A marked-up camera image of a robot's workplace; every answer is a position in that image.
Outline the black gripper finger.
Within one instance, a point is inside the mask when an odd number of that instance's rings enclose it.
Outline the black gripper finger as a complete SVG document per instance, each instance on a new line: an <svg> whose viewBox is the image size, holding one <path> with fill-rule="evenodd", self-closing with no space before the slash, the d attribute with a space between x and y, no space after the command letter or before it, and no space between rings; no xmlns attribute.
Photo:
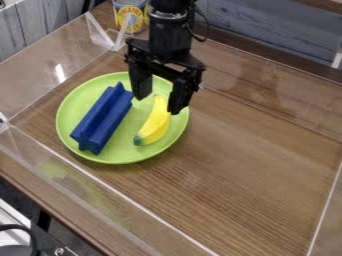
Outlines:
<svg viewBox="0 0 342 256"><path fill-rule="evenodd" d="M153 92L153 73L149 66L135 60L129 62L131 88L138 100L143 100Z"/></svg>
<svg viewBox="0 0 342 256"><path fill-rule="evenodd" d="M174 81L167 107L167 111L173 115L178 115L182 109L189 106L193 94L198 89L198 85L185 77L181 77Z"/></svg>

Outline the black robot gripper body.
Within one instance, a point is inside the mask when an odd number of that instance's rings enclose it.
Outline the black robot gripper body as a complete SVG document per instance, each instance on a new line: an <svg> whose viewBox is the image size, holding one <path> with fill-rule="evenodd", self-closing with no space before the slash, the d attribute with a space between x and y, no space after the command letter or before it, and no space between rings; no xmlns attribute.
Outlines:
<svg viewBox="0 0 342 256"><path fill-rule="evenodd" d="M154 8L149 12L149 39L130 38L126 62L145 63L154 75L174 81L185 77L199 87L205 64L191 55L195 8Z"/></svg>

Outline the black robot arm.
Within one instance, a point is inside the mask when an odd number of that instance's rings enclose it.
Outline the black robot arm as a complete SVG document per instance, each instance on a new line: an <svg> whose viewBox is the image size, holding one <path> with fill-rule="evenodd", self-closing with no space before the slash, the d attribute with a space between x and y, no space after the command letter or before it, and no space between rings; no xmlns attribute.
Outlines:
<svg viewBox="0 0 342 256"><path fill-rule="evenodd" d="M199 90L206 66L191 55L191 41L205 41L194 32L197 0L150 0L149 39L129 38L126 62L131 90L138 100L153 92L153 76L173 82L167 111L173 115L189 106Z"/></svg>

